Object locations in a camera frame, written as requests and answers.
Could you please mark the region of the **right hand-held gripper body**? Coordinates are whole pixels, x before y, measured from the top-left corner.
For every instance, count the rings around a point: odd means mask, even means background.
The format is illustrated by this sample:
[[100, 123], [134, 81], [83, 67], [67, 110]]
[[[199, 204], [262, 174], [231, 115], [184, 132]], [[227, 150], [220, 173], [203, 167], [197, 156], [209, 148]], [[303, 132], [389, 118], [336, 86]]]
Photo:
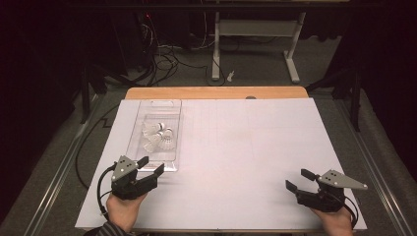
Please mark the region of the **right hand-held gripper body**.
[[317, 193], [299, 190], [295, 195], [297, 203], [305, 207], [323, 212], [337, 212], [345, 205], [344, 189], [367, 190], [368, 186], [348, 177], [338, 171], [329, 170], [318, 176], [319, 185]]

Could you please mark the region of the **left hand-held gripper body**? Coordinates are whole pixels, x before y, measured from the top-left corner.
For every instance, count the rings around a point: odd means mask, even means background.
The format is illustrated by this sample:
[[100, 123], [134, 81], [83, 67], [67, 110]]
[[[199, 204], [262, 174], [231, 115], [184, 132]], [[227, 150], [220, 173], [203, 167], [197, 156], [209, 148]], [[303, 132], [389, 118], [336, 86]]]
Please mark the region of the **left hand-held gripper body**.
[[137, 161], [121, 155], [111, 177], [112, 194], [121, 200], [134, 200], [157, 187], [157, 180], [137, 178]]

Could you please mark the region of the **white feather shuttlecock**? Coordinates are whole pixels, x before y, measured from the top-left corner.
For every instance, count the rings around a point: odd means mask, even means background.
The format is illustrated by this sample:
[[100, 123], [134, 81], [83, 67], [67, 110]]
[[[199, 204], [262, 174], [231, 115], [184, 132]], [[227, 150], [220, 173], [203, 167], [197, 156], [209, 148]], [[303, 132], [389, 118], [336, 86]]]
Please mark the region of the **white feather shuttlecock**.
[[154, 152], [155, 149], [158, 147], [158, 144], [162, 140], [162, 133], [157, 132], [156, 134], [148, 136], [148, 142], [144, 144], [144, 149], [147, 152]]
[[156, 134], [165, 129], [164, 123], [143, 123], [142, 133], [145, 137]]
[[173, 149], [173, 148], [175, 148], [174, 135], [173, 135], [173, 131], [171, 129], [166, 129], [162, 133], [162, 137], [161, 137], [161, 141], [159, 143], [159, 146], [162, 149]]

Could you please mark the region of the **clear plastic tray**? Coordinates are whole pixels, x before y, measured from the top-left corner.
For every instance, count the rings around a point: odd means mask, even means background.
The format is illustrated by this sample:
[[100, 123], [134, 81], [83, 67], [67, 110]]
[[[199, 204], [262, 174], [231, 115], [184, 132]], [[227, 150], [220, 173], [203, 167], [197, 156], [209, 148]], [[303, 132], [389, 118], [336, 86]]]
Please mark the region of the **clear plastic tray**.
[[[149, 163], [141, 168], [142, 172], [151, 172], [160, 164], [164, 164], [164, 170], [174, 172], [178, 169], [178, 147], [181, 128], [182, 101], [181, 100], [141, 100], [134, 123], [131, 139], [129, 141], [126, 155], [138, 161], [147, 156]], [[165, 129], [171, 129], [174, 135], [175, 148], [162, 149], [159, 144], [154, 152], [147, 152], [144, 144], [148, 137], [142, 133], [143, 123], [164, 123]]]

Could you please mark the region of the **person's left hand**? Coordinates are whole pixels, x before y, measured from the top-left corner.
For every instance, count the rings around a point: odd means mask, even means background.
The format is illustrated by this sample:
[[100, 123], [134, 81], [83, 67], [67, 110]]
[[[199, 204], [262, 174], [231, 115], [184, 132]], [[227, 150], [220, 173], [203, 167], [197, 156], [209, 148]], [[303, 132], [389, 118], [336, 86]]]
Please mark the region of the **person's left hand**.
[[141, 195], [134, 200], [121, 200], [110, 194], [106, 201], [109, 221], [126, 233], [131, 232], [137, 221], [141, 203], [146, 196]]

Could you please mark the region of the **person's right hand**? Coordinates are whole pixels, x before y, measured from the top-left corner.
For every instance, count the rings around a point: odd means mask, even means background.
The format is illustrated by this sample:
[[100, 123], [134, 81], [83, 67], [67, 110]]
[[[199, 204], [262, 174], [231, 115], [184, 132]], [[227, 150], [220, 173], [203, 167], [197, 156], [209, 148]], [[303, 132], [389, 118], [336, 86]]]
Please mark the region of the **person's right hand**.
[[322, 221], [328, 236], [353, 236], [351, 214], [346, 208], [337, 212], [323, 212], [312, 208], [312, 212]]

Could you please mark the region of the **white table cover board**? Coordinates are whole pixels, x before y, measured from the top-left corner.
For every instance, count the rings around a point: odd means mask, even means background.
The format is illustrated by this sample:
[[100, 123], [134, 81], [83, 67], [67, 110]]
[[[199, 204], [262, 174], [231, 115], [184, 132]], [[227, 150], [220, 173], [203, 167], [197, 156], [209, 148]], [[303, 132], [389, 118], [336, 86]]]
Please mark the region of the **white table cover board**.
[[143, 231], [316, 231], [319, 220], [296, 202], [285, 183], [315, 191], [300, 174], [324, 174], [341, 165], [312, 98], [183, 99], [121, 102], [92, 179], [128, 150], [136, 126], [164, 109], [181, 112], [175, 128], [179, 167], [162, 174], [141, 206]]

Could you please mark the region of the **metal floor rail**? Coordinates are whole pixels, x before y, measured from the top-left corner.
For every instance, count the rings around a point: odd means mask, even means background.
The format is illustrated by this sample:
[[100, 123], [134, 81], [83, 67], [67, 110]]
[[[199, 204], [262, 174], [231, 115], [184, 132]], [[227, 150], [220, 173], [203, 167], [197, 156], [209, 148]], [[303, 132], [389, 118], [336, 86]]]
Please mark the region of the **metal floor rail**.
[[348, 106], [335, 102], [360, 149], [362, 162], [371, 178], [398, 236], [417, 236], [417, 183], [399, 159], [368, 102], [360, 107], [360, 129], [356, 131]]
[[71, 140], [68, 149], [65, 152], [63, 159], [55, 174], [48, 184], [47, 189], [34, 213], [29, 226], [27, 227], [24, 236], [38, 236], [43, 224], [50, 213], [61, 189], [68, 176], [68, 173], [73, 165], [76, 157], [76, 152], [81, 148], [81, 143], [87, 136], [87, 128], [92, 115], [99, 107], [103, 100], [102, 95], [95, 94], [90, 102], [90, 112], [87, 115], [86, 120], [79, 126], [74, 138]]

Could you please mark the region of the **white metal stand frame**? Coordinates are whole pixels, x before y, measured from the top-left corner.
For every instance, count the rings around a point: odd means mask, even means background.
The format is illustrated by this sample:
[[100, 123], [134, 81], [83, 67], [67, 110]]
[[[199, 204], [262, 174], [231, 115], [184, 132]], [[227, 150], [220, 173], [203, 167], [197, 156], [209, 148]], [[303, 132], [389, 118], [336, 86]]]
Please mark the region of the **white metal stand frame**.
[[300, 78], [293, 61], [293, 54], [301, 34], [306, 13], [300, 13], [293, 21], [264, 21], [264, 20], [222, 20], [218, 13], [214, 22], [214, 49], [212, 55], [211, 79], [220, 79], [220, 49], [219, 40], [222, 36], [270, 36], [289, 37], [291, 46], [283, 52], [290, 79], [293, 84], [299, 84]]

